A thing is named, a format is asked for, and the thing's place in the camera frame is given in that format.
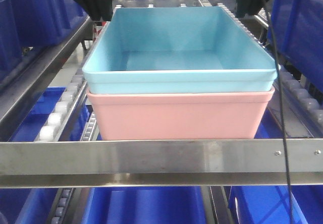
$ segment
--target pink plastic tray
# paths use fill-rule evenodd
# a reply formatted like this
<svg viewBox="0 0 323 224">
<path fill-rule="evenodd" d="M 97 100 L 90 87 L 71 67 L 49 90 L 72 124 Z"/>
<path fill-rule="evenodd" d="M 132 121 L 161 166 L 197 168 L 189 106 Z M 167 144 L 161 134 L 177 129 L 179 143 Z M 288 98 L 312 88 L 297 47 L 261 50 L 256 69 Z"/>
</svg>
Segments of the pink plastic tray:
<svg viewBox="0 0 323 224">
<path fill-rule="evenodd" d="M 253 138 L 268 92 L 91 94 L 103 140 Z"/>
</svg>

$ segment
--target metal support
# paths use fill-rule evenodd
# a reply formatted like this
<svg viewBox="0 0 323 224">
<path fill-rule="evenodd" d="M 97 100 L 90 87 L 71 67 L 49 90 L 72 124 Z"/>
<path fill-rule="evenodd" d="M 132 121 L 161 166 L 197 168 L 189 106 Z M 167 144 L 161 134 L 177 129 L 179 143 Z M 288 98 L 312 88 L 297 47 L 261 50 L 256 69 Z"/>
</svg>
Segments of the metal support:
<svg viewBox="0 0 323 224">
<path fill-rule="evenodd" d="M 0 141 L 8 141 L 42 92 L 91 26 L 89 18 L 57 46 L 48 47 L 20 77 L 0 94 Z"/>
<path fill-rule="evenodd" d="M 287 144 L 292 184 L 323 184 L 323 139 Z M 278 151 L 281 139 L 3 142 L 0 187 L 284 185 Z"/>
</svg>

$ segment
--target blue storage crate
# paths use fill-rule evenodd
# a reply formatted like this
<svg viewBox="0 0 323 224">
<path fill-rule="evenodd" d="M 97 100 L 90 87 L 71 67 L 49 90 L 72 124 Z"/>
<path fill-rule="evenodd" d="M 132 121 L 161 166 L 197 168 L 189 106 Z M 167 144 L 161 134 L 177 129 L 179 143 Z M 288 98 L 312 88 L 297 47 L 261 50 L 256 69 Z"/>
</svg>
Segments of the blue storage crate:
<svg viewBox="0 0 323 224">
<path fill-rule="evenodd" d="M 11 0 L 0 0 L 0 81 L 21 61 Z"/>
<path fill-rule="evenodd" d="M 232 187 L 230 208 L 239 224 L 289 223 L 286 186 Z M 323 220 L 323 186 L 293 186 L 294 224 Z"/>
<path fill-rule="evenodd" d="M 200 187 L 92 188 L 81 224 L 205 224 Z"/>
<path fill-rule="evenodd" d="M 47 121 L 48 115 L 53 111 L 64 90 L 65 87 L 47 88 L 46 91 L 44 91 L 43 95 L 39 98 L 37 103 L 34 105 L 29 115 L 25 118 L 17 131 L 14 133 L 10 141 L 34 141 L 41 127 Z M 79 117 L 73 126 L 73 130 L 70 135 L 71 141 L 80 140 L 88 117 L 89 111 L 87 107 L 83 105 Z"/>
<path fill-rule="evenodd" d="M 94 94 L 269 91 L 274 60 L 220 7 L 117 9 L 83 72 Z"/>
<path fill-rule="evenodd" d="M 21 46 L 59 44 L 84 19 L 72 0 L 12 0 Z"/>
<path fill-rule="evenodd" d="M 289 223 L 286 186 L 235 186 L 231 188 L 229 202 L 236 224 Z M 309 224 L 295 198 L 293 214 L 294 224 Z"/>
<path fill-rule="evenodd" d="M 0 189 L 0 212 L 8 224 L 44 224 L 57 189 Z"/>
<path fill-rule="evenodd" d="M 272 21 L 280 53 L 323 91 L 323 0 L 275 0 Z"/>
</svg>

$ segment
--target black cable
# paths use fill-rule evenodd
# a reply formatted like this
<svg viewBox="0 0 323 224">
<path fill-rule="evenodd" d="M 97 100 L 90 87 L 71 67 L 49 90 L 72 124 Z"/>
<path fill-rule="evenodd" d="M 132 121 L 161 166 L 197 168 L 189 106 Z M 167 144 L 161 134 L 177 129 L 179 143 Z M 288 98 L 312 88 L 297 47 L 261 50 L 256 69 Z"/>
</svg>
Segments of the black cable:
<svg viewBox="0 0 323 224">
<path fill-rule="evenodd" d="M 272 21 L 270 19 L 268 8 L 266 5 L 266 0 L 261 0 L 263 3 L 263 8 L 266 13 L 267 21 L 268 21 L 268 29 L 271 31 L 272 39 L 273 39 L 273 47 L 274 47 L 274 57 L 275 57 L 275 66 L 277 71 L 277 81 L 278 81 L 278 89 L 280 94 L 280 115 L 282 121 L 282 131 L 283 131 L 283 145 L 284 145 L 284 156 L 285 156 L 285 167 L 286 167 L 286 180 L 287 180 L 287 187 L 288 187 L 288 202 L 289 202 L 289 223 L 294 224 L 294 215 L 293 215 L 293 201 L 292 201 L 292 185 L 291 185 L 291 178 L 290 178 L 290 171 L 289 171 L 289 158 L 288 158 L 288 148 L 287 148 L 287 134 L 285 128 L 285 119 L 284 119 L 284 112 L 283 112 L 283 87 L 282 87 L 282 80 L 280 77 L 279 72 L 279 64 L 278 64 L 278 53 L 277 53 L 277 44 L 276 44 L 276 36 L 274 32 L 274 28 L 272 25 Z"/>
</svg>

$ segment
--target screw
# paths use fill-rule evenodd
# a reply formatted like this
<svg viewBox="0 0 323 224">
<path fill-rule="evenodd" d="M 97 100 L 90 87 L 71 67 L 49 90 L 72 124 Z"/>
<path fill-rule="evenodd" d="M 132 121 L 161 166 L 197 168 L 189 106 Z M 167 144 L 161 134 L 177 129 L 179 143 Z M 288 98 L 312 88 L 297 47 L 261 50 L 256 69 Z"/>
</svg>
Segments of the screw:
<svg viewBox="0 0 323 224">
<path fill-rule="evenodd" d="M 321 150 L 316 150 L 315 152 L 314 152 L 314 155 L 320 155 L 321 154 Z"/>
</svg>

